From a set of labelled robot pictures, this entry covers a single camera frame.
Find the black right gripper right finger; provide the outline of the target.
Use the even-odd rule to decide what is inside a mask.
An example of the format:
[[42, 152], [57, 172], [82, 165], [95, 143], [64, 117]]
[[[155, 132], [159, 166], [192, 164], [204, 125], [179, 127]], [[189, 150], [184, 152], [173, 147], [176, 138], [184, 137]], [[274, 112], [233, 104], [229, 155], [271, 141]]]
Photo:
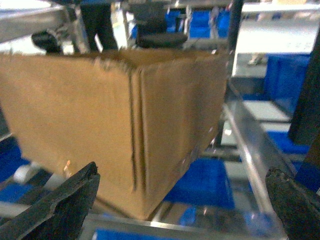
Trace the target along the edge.
[[272, 167], [265, 176], [268, 196], [290, 240], [320, 238], [320, 196], [282, 170]]

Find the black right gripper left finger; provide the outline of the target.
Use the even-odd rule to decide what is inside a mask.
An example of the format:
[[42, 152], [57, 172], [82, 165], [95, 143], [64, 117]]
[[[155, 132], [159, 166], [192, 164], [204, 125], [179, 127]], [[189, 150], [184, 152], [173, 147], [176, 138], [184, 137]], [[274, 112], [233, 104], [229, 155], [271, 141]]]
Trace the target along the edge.
[[0, 227], [2, 240], [75, 240], [95, 201], [100, 174], [95, 162]]

